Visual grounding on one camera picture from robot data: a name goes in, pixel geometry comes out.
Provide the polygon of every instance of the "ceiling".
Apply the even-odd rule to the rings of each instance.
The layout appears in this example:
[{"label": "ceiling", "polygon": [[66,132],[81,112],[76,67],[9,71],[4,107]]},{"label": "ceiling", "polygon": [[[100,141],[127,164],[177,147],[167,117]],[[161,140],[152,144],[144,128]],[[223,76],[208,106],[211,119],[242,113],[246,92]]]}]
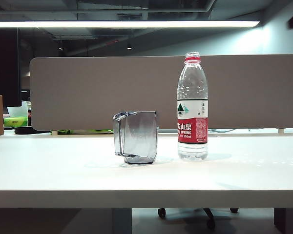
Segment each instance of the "ceiling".
[{"label": "ceiling", "polygon": [[[271,4],[273,0],[0,0],[0,20],[261,20]],[[21,37],[29,45],[48,37],[64,48],[63,56],[104,56],[110,53],[103,49],[113,46],[116,51],[117,44],[125,53],[124,43],[143,50],[223,31],[40,28],[24,29]]]}]

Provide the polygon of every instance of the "desk leg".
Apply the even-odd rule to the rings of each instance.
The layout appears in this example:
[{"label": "desk leg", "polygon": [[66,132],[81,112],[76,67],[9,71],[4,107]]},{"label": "desk leg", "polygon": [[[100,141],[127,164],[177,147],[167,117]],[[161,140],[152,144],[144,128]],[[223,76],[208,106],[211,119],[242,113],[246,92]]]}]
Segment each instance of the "desk leg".
[{"label": "desk leg", "polygon": [[293,234],[293,209],[275,208],[274,224],[282,234]]},{"label": "desk leg", "polygon": [[274,209],[274,217],[273,223],[275,227],[282,233],[285,234],[285,226],[286,226],[286,209],[285,208],[275,208]]},{"label": "desk leg", "polygon": [[113,209],[113,234],[131,234],[131,209]]}]

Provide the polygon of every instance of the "computer monitor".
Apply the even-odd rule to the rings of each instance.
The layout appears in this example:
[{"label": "computer monitor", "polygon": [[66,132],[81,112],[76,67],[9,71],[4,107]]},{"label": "computer monitor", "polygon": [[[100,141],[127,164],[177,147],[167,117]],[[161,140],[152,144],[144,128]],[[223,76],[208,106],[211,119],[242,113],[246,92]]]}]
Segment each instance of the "computer monitor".
[{"label": "computer monitor", "polygon": [[0,29],[0,95],[3,105],[21,106],[18,29]]}]

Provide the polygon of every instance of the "chair wheel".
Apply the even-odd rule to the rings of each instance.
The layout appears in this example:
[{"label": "chair wheel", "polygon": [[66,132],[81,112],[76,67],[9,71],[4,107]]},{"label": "chair wheel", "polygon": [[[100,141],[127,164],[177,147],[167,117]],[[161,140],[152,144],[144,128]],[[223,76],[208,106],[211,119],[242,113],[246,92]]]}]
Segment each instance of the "chair wheel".
[{"label": "chair wheel", "polygon": [[166,216],[166,210],[165,208],[159,208],[157,210],[157,213],[158,213],[158,216],[161,218],[161,219],[164,219],[165,216]]},{"label": "chair wheel", "polygon": [[239,208],[230,208],[230,211],[231,211],[232,213],[235,213],[235,214],[236,214],[236,213],[238,213],[238,209],[239,209]]},{"label": "chair wheel", "polygon": [[215,221],[213,219],[209,219],[206,221],[206,226],[208,227],[208,229],[210,230],[214,230],[215,229]]}]

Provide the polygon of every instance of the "wall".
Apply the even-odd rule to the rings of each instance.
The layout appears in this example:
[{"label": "wall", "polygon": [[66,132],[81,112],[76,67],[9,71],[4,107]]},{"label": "wall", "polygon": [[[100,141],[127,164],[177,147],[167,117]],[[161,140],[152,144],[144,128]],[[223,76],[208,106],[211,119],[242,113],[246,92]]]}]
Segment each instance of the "wall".
[{"label": "wall", "polygon": [[293,29],[287,28],[292,16],[293,1],[277,0],[266,11],[264,26],[202,37],[132,56],[173,56],[188,51],[199,51],[201,55],[293,53]]},{"label": "wall", "polygon": [[263,29],[264,54],[293,54],[293,29],[287,26],[292,16],[293,1],[268,19]]},{"label": "wall", "polygon": [[29,63],[33,58],[58,57],[59,46],[50,37],[36,32],[34,43],[21,40],[21,88],[30,89]]},{"label": "wall", "polygon": [[256,27],[189,40],[132,56],[174,56],[184,55],[189,51],[199,51],[201,55],[261,54],[261,41],[262,27]]}]

